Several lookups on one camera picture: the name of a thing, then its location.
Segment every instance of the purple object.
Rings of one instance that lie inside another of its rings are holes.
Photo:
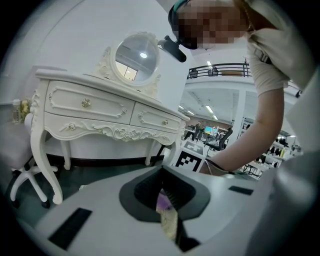
[[[158,196],[158,199],[156,202],[156,206],[158,208],[160,208],[161,210],[166,210],[168,208],[171,208],[172,204],[166,195],[159,193],[159,196]]]

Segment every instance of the white pillar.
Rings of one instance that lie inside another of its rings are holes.
[[[242,133],[242,128],[244,127],[244,124],[245,124],[245,118],[244,117],[242,117],[242,122],[241,122],[241,129],[239,130],[239,134],[238,134],[238,139],[239,139],[239,137],[241,136],[241,133]]]
[[[239,90],[238,106],[236,109],[234,124],[233,124],[233,133],[229,137],[228,146],[232,145],[238,138],[239,133],[242,130],[243,117],[245,112],[246,105],[246,91]]]

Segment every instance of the drawer knob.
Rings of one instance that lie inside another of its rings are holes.
[[[82,107],[87,108],[87,107],[89,107],[90,105],[91,105],[90,99],[85,98],[85,99],[82,101]]]

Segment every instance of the ornate mirror frame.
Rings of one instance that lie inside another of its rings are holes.
[[[153,45],[156,52],[156,66],[152,75],[145,81],[134,82],[126,79],[120,74],[116,66],[116,53],[118,47],[127,39],[131,37],[147,38],[147,40]],[[120,43],[116,43],[115,46],[109,46],[105,49],[102,60],[96,65],[94,75],[99,78],[109,79],[117,82],[123,86],[137,90],[151,98],[156,98],[158,92],[158,82],[161,75],[159,74],[158,67],[160,63],[160,52],[158,48],[158,40],[156,35],[149,32],[138,32],[127,36]]]

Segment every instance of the black wristband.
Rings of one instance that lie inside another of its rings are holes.
[[[208,163],[210,163],[210,164],[213,165],[214,167],[219,168],[219,169],[221,169],[222,171],[225,171],[225,172],[228,173],[228,174],[235,175],[234,172],[232,172],[232,171],[227,171],[227,170],[221,168],[219,165],[217,165],[216,163],[212,162],[210,159],[206,159],[206,161],[208,161]]]

